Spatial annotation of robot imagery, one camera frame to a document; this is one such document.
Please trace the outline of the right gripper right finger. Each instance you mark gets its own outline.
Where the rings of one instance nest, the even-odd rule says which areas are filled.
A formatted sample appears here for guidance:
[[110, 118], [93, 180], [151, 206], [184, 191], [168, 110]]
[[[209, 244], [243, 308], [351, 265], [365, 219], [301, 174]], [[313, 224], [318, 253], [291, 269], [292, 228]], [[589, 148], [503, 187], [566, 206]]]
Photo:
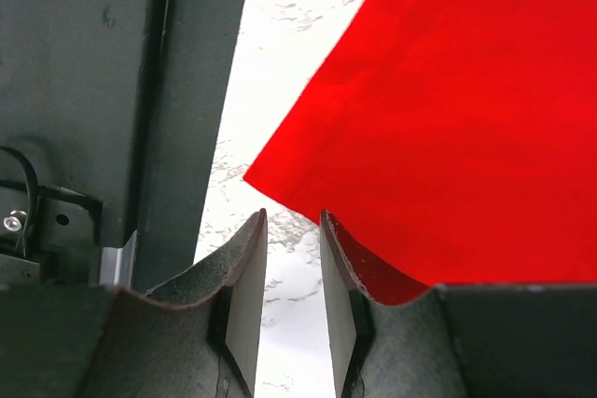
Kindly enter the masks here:
[[320, 217], [327, 331], [338, 397], [464, 397], [437, 295]]

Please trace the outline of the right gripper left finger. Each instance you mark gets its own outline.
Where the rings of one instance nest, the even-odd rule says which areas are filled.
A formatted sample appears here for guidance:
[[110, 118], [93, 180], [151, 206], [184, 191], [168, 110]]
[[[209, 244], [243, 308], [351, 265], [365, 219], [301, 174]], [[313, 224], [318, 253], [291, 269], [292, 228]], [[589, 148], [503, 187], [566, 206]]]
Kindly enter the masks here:
[[115, 290], [86, 397], [251, 397], [267, 265], [267, 214], [144, 295]]

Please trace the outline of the red t-shirt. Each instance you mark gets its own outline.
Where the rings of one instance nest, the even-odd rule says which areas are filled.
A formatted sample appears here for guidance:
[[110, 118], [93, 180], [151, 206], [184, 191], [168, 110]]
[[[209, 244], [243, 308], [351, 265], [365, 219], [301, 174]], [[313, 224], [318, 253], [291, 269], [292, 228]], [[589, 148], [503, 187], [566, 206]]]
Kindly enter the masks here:
[[366, 0], [245, 175], [426, 283], [596, 278], [596, 0]]

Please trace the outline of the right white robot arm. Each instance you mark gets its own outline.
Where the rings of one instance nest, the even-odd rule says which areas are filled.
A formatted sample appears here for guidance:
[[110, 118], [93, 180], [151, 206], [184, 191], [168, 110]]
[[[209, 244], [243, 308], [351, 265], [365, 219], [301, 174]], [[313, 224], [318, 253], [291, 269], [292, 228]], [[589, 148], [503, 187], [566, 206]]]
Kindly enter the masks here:
[[250, 397], [252, 213], [194, 260], [244, 0], [1, 0], [1, 393]]

